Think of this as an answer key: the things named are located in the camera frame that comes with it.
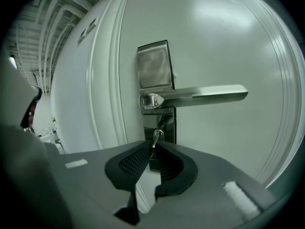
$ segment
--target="door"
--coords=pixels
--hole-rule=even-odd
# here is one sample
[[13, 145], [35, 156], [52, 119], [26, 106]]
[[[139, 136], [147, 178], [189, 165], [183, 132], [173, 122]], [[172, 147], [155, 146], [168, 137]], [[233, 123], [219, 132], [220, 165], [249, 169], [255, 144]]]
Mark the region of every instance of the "door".
[[[128, 142], [144, 139], [137, 49], [167, 40], [175, 89], [240, 84], [248, 90], [241, 101], [176, 108], [177, 144], [268, 182], [294, 138], [299, 94], [289, 46], [270, 17], [257, 0], [128, 0], [119, 58]], [[142, 187], [149, 181], [140, 180]]]

